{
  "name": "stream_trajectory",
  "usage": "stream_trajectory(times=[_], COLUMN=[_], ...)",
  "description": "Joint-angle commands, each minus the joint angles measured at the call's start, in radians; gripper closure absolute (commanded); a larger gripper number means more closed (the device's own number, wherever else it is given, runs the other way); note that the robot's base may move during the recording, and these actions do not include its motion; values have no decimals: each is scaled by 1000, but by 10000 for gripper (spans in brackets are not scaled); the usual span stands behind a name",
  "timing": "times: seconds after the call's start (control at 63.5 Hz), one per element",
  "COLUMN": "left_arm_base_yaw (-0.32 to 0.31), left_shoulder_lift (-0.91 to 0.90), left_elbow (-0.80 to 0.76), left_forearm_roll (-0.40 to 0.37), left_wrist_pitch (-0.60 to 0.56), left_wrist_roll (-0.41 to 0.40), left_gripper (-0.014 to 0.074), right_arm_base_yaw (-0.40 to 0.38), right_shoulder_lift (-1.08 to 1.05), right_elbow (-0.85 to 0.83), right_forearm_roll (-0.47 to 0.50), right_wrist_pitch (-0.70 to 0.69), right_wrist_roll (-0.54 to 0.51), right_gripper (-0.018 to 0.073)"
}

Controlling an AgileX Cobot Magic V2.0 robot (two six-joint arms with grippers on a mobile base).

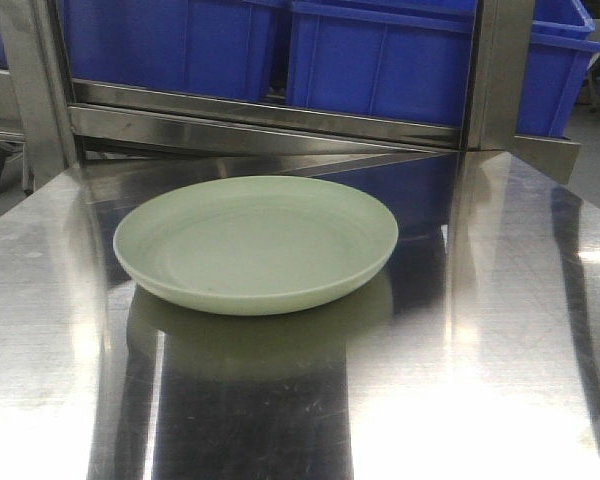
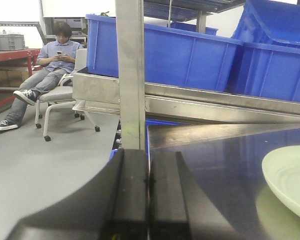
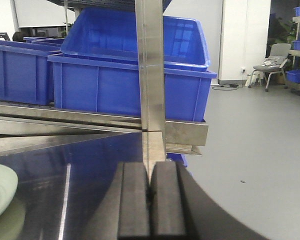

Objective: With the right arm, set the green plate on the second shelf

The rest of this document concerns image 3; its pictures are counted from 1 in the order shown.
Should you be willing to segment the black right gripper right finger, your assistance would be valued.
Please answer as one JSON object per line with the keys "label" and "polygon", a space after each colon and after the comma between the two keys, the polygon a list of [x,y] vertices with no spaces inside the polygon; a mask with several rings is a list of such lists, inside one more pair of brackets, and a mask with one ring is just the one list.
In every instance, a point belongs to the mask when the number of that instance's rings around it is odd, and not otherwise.
{"label": "black right gripper right finger", "polygon": [[154,240],[265,239],[208,196],[181,163],[157,162],[150,187]]}

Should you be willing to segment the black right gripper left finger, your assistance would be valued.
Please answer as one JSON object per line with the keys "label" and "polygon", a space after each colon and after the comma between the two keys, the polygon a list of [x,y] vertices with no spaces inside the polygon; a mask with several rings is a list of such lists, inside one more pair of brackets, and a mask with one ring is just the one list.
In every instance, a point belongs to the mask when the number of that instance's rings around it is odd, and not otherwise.
{"label": "black right gripper left finger", "polygon": [[93,166],[83,177],[87,199],[79,240],[148,240],[148,180],[141,162]]}

